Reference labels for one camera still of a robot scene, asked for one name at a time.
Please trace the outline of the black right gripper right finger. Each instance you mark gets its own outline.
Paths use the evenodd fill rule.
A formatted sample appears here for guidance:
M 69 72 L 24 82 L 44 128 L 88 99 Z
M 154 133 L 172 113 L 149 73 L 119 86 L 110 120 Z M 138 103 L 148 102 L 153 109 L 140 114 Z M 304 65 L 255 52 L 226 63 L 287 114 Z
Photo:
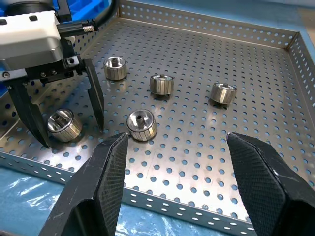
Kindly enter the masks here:
M 315 236 L 315 191 L 268 143 L 227 135 L 239 193 L 257 236 Z

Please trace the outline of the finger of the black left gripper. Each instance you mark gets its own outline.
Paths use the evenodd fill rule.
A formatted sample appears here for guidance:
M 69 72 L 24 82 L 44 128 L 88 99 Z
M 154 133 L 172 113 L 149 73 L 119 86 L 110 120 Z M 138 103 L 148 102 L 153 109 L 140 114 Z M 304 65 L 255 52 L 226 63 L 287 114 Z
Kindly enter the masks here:
M 41 111 L 36 104 L 32 104 L 23 83 L 9 83 L 8 92 L 21 122 L 43 146 L 50 148 L 50 140 Z
M 104 129 L 104 98 L 103 91 L 97 76 L 97 72 L 91 59 L 83 59 L 85 72 L 89 78 L 91 87 L 88 89 L 89 99 L 93 108 L 94 116 L 100 132 Z

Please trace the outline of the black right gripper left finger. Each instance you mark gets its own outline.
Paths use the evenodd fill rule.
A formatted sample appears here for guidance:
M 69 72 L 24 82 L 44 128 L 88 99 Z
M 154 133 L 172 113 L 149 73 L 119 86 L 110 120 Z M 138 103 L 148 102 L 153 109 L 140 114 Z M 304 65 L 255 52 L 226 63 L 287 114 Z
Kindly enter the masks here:
M 39 236 L 115 236 L 127 148 L 127 133 L 99 143 L 63 188 Z

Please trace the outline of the blue plastic tray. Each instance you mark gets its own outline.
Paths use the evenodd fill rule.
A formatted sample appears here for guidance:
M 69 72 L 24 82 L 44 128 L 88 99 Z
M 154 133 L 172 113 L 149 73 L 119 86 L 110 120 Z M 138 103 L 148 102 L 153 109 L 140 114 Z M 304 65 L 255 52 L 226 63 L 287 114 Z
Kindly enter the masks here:
M 61 40 L 97 31 L 114 15 L 119 0 L 0 0 L 0 17 L 54 11 Z M 0 97 L 8 87 L 0 84 Z

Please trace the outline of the perforated steel tray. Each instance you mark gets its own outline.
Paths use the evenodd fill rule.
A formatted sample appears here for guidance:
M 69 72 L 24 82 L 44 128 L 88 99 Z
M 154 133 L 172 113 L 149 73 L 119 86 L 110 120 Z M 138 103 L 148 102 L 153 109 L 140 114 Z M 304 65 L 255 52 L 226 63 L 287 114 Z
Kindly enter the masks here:
M 119 235 L 256 236 L 243 206 L 226 143 L 229 132 L 270 143 L 315 190 L 315 59 L 301 33 L 123 1 L 113 21 L 78 37 L 104 97 L 101 133 L 86 76 L 30 82 L 33 103 L 47 118 L 71 109 L 83 124 L 77 141 L 38 142 L 8 95 L 0 98 L 0 229 L 37 235 L 62 187 L 107 137 L 127 131 L 140 108 L 157 120 L 157 135 L 129 141 L 125 205 Z M 108 80 L 103 62 L 122 57 L 127 76 Z M 175 78 L 171 96 L 153 97 L 150 77 Z M 231 104 L 210 98 L 214 83 L 237 88 Z

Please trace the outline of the ribbed metal roller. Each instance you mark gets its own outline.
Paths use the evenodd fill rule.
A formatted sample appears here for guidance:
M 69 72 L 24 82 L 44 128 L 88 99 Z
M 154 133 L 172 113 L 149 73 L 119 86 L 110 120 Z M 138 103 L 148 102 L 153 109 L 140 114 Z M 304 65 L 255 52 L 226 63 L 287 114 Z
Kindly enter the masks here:
M 127 76 L 127 64 L 122 57 L 108 57 L 103 62 L 104 74 L 108 80 L 119 81 Z
M 47 120 L 48 133 L 61 142 L 76 139 L 82 130 L 82 123 L 70 109 L 58 109 Z
M 152 112 L 138 109 L 129 114 L 126 125 L 131 137 L 139 142 L 146 142 L 157 134 L 157 123 Z
M 153 97 L 171 96 L 174 90 L 175 78 L 166 74 L 157 74 L 150 77 L 150 92 Z
M 228 83 L 214 83 L 210 91 L 210 98 L 219 104 L 231 104 L 237 94 L 237 88 Z

